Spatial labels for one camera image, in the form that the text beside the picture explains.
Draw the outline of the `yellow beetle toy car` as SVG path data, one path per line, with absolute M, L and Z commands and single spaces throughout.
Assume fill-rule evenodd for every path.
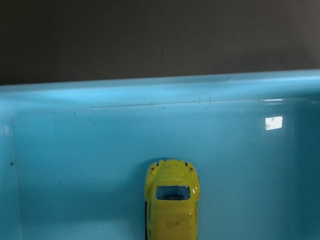
M 144 184 L 145 239 L 196 240 L 199 199 L 200 180 L 192 163 L 153 162 Z

